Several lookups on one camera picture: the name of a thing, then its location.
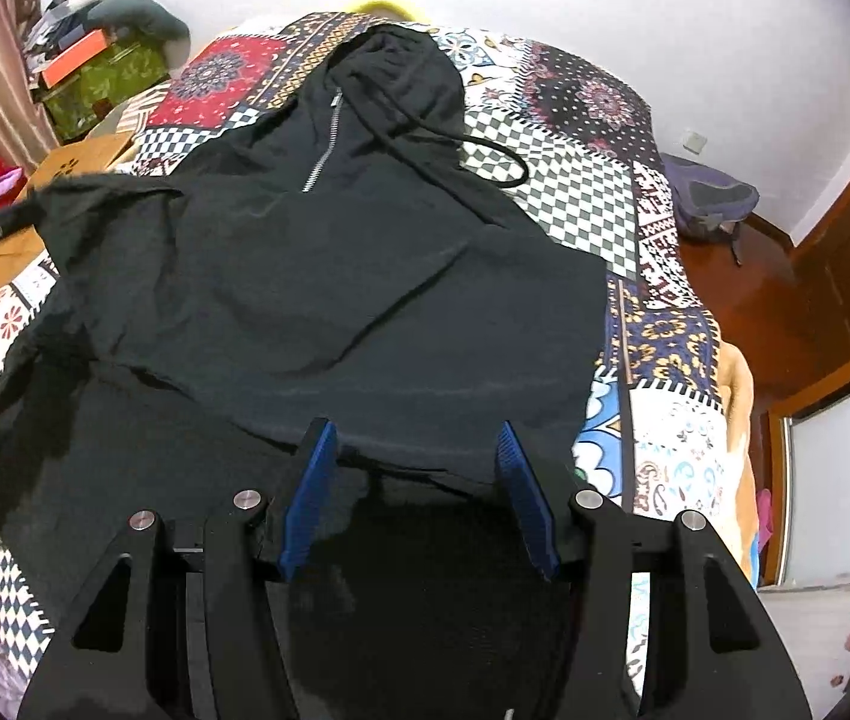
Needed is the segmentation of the black hooded sweatshirt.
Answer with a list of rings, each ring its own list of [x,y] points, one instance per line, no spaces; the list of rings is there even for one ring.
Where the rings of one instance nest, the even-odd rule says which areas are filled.
[[[461,75],[378,26],[164,177],[36,195],[59,278],[0,374],[0,536],[50,622],[119,527],[274,491],[309,422],[347,452],[277,593],[309,718],[505,718],[562,595],[495,491],[513,426],[568,460],[606,267],[459,161]]]

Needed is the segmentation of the bamboo folding lap table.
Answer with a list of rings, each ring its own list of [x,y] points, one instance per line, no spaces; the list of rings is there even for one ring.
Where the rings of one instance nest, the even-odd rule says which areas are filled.
[[[59,146],[46,156],[15,203],[0,210],[0,288],[44,249],[43,239],[34,229],[38,211],[26,204],[28,192],[61,177],[106,172],[132,156],[132,143],[130,132],[109,133]]]

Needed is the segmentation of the green patterned storage box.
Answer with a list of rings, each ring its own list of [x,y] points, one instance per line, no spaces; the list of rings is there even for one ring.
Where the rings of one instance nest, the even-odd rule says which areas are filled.
[[[86,135],[119,103],[168,78],[163,49],[139,31],[107,32],[109,47],[54,88],[38,75],[38,101],[59,142]]]

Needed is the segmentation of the orange box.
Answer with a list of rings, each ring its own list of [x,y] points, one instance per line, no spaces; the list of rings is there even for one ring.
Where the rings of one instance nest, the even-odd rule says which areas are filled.
[[[48,88],[54,88],[70,73],[78,70],[94,57],[103,54],[108,47],[109,37],[107,37],[107,32],[104,29],[93,29],[93,31],[85,34],[82,39],[78,39],[77,43],[72,44],[64,52],[57,55],[54,60],[47,62],[39,71],[41,80]]]

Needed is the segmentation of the dark green long pillow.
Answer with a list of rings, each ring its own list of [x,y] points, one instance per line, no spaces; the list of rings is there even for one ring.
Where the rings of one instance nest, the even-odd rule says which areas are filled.
[[[189,57],[189,26],[155,0],[101,0],[89,9],[88,24],[95,28],[137,29],[160,44],[171,68],[182,67]]]

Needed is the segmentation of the white sliding wardrobe door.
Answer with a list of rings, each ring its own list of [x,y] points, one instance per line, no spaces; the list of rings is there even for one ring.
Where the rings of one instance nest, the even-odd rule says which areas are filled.
[[[850,364],[768,408],[770,587],[850,582]]]

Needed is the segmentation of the grey backpack on floor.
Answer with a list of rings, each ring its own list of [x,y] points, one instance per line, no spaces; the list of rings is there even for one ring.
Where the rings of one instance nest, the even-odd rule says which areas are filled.
[[[741,227],[756,210],[761,195],[715,167],[663,154],[661,163],[672,190],[677,229],[691,241],[726,244],[736,265],[743,265]]]

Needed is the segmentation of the colourful patchwork bedspread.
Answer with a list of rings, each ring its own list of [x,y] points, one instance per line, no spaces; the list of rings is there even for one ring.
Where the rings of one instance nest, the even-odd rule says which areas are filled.
[[[121,171],[166,176],[202,143],[279,109],[370,26],[366,15],[311,13],[277,32],[220,34],[178,80],[130,103],[121,130],[134,145]],[[638,514],[704,511],[756,575],[752,382],[687,279],[648,104],[557,47],[477,28],[433,28],[432,39],[464,85],[464,164],[487,179],[516,177],[519,208],[609,268],[606,341],[576,466]]]

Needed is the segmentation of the white wall socket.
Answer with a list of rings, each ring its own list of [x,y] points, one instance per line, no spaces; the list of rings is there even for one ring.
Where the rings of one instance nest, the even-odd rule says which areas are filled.
[[[708,138],[702,133],[695,130],[687,130],[686,135],[682,138],[682,148],[689,153],[700,154],[707,146]]]

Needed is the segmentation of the yellow foam bed rail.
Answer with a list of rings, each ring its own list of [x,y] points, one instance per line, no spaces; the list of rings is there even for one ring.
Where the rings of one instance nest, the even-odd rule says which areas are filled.
[[[376,18],[389,21],[415,21],[417,19],[411,10],[404,5],[388,2],[388,0],[360,2],[360,4],[352,5],[349,11],[350,13],[358,13],[358,15],[376,16]]]

